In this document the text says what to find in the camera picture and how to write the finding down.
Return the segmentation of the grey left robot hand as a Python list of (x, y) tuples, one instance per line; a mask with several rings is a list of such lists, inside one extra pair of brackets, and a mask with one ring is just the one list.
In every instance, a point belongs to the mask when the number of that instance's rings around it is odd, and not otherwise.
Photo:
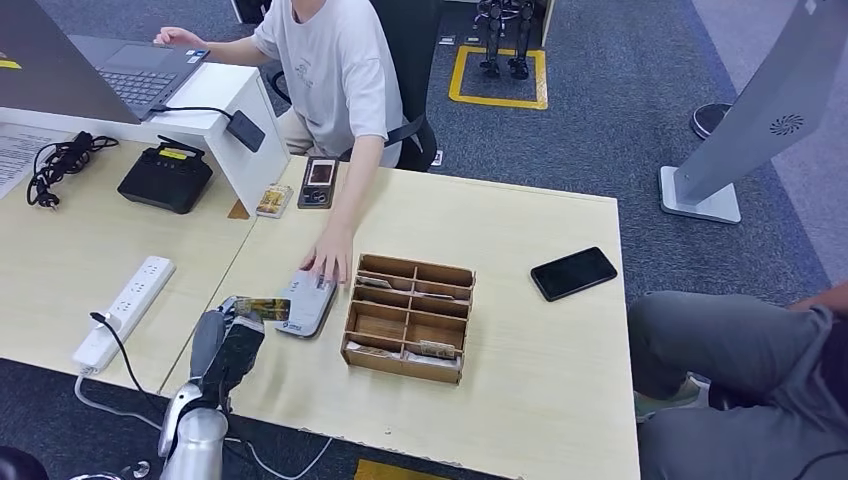
[(265, 339), (264, 323), (253, 312), (237, 313), (237, 300), (242, 297), (204, 312), (192, 340), (189, 382), (211, 408), (230, 409), (230, 392), (253, 369)]

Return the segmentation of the person's left hand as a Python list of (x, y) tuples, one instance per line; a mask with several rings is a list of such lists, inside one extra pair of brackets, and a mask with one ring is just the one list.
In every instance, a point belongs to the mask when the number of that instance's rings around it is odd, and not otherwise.
[(346, 225), (327, 226), (305, 256), (300, 269), (338, 284), (350, 282), (353, 229)]

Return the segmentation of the person's right hand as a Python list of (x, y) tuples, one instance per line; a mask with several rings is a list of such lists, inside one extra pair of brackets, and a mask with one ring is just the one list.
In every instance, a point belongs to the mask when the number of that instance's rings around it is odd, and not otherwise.
[(207, 43), (191, 31), (180, 27), (162, 27), (153, 42), (161, 45), (206, 49)]

